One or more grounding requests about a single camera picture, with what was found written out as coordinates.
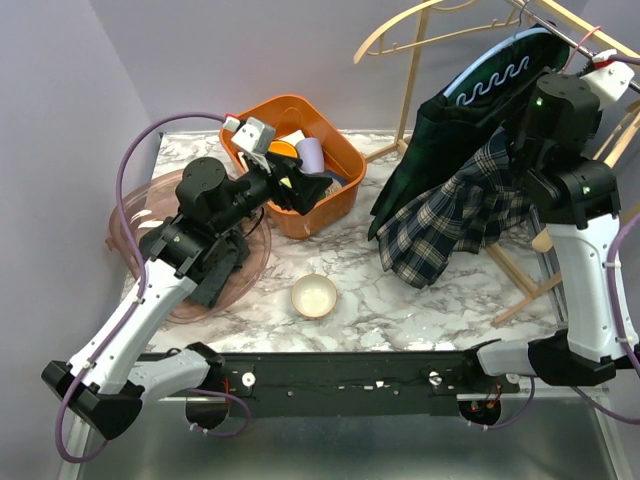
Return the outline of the grey dotted skirt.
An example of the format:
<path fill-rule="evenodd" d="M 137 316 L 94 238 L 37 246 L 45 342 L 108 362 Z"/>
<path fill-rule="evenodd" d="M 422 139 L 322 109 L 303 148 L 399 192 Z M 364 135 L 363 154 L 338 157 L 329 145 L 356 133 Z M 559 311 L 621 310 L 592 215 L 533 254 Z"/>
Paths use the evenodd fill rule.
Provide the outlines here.
<path fill-rule="evenodd" d="M 174 268 L 176 278 L 193 281 L 196 287 L 189 299 L 208 308 L 217 304 L 230 276 L 249 255 L 238 228 L 210 235 L 167 222 L 144 234 L 139 248 L 145 260 L 159 259 Z"/>

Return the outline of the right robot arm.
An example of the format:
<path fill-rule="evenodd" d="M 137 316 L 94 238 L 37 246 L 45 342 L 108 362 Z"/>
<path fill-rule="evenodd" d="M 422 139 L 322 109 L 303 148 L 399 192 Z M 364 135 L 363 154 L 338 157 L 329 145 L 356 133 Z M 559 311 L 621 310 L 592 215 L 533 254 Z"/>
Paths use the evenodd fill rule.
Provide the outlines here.
<path fill-rule="evenodd" d="M 526 100 L 510 168 L 555 249 L 567 326 L 546 338 L 478 347 L 459 370 L 474 392 L 505 374 L 581 387 L 639 368 L 639 335 L 628 316 L 618 255 L 624 233 L 617 181 L 609 166 L 582 153 L 600 100 L 584 79 L 560 73 L 540 76 Z"/>

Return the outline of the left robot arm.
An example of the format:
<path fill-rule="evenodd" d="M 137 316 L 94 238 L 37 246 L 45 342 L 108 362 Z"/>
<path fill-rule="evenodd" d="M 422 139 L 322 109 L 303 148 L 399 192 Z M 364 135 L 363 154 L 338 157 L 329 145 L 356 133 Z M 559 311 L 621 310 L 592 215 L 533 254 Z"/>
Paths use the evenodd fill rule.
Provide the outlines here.
<path fill-rule="evenodd" d="M 202 343 L 146 367 L 137 360 L 180 303 L 232 273 L 243 219 L 268 201 L 306 215 L 332 185 L 328 175 L 304 173 L 297 158 L 268 153 L 266 159 L 267 170 L 252 167 L 237 179 L 216 158 L 191 161 L 175 189 L 176 216 L 148 235 L 136 285 L 83 349 L 43 370 L 62 408 L 104 439 L 123 434 L 147 402 L 220 387 L 223 360 Z"/>

